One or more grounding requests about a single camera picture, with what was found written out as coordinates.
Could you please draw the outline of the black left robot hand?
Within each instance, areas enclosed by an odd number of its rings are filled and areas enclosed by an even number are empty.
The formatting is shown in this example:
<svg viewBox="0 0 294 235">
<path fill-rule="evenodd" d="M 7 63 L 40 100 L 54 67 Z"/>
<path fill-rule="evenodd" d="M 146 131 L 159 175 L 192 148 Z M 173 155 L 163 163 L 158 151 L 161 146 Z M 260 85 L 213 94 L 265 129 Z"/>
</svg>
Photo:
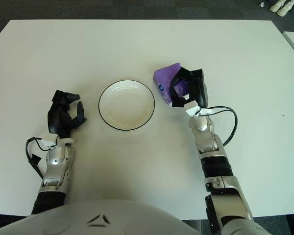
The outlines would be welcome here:
<svg viewBox="0 0 294 235">
<path fill-rule="evenodd" d="M 77 103 L 77 114 L 71 118 L 68 113 L 70 104 L 80 100 L 78 94 L 56 90 L 52 98 L 52 106 L 48 112 L 48 128 L 52 134 L 57 134 L 60 139 L 70 138 L 71 131 L 86 122 L 84 107 L 81 101 Z"/>
</svg>

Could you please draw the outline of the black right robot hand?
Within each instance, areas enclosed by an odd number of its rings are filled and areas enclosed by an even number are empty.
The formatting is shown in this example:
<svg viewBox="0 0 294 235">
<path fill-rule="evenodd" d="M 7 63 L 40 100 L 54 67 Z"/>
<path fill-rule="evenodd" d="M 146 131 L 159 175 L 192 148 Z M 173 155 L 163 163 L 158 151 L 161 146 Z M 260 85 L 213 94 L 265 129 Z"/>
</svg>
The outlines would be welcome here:
<svg viewBox="0 0 294 235">
<path fill-rule="evenodd" d="M 187 83 L 189 99 L 178 96 L 175 86 L 181 81 Z M 184 107 L 185 104 L 196 101 L 200 108 L 207 108 L 208 95 L 206 85 L 204 83 L 203 70 L 189 71 L 183 67 L 179 69 L 177 74 L 173 77 L 170 83 L 170 96 L 172 107 Z"/>
</svg>

